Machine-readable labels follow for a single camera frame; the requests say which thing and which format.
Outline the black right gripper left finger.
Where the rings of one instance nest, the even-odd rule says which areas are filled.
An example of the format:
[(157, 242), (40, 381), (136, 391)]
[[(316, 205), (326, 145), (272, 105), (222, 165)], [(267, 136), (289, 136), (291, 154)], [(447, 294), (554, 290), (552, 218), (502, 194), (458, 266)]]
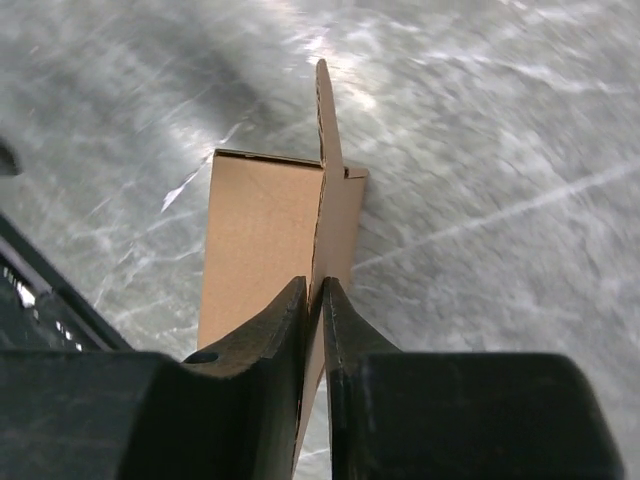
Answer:
[(293, 278), (259, 313), (183, 365), (202, 382), (196, 445), (211, 479), (289, 479), (306, 362), (307, 282)]

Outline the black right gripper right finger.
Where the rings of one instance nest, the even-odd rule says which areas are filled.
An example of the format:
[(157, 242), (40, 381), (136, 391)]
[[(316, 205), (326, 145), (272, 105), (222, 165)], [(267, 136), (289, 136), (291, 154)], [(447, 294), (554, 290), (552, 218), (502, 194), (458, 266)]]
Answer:
[(359, 479), (356, 443), (362, 415), (354, 400), (359, 361), (370, 354), (398, 353), (400, 349), (356, 311), (336, 277), (323, 282), (322, 325), (331, 475), (334, 479)]

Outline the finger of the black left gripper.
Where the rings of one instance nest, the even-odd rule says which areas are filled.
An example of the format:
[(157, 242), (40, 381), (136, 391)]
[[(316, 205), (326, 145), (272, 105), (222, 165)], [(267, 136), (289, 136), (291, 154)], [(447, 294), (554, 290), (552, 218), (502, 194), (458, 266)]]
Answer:
[(0, 142), (0, 175), (17, 176), (21, 174), (21, 166), (14, 149), (5, 141)]

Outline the brown cardboard box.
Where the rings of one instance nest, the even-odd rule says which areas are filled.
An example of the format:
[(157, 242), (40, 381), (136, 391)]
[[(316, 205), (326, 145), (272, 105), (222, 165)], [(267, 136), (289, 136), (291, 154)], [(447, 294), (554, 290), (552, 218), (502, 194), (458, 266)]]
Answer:
[(310, 305), (325, 278), (350, 283), (368, 171), (343, 161), (325, 60), (315, 77), (319, 159), (213, 154), (200, 347), (259, 313), (296, 276), (307, 281)]

